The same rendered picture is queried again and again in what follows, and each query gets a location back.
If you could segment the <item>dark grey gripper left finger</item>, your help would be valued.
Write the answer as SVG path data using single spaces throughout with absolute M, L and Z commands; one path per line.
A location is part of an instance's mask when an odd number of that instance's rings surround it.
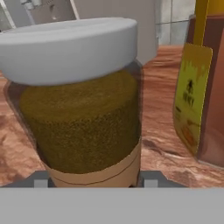
M 53 183 L 47 171 L 35 171 L 28 178 L 17 180 L 8 185 L 5 185 L 5 187 L 49 188 L 55 187 L 55 184 Z

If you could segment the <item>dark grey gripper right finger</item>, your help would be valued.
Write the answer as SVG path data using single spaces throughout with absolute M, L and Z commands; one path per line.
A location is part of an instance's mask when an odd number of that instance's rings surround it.
M 161 171 L 140 171 L 137 186 L 144 188 L 183 187 L 183 185 L 169 180 Z

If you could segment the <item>cinnamon jar with white lid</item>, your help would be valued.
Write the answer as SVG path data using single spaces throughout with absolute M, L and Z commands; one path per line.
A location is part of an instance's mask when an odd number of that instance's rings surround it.
M 57 187 L 136 186 L 141 159 L 137 21 L 102 17 L 0 33 L 14 108 Z

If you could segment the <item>honey bottle with yellow label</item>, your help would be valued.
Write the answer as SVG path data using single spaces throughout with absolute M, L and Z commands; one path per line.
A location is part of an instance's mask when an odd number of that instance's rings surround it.
M 173 124 L 198 161 L 224 169 L 224 0 L 196 0 L 178 73 Z

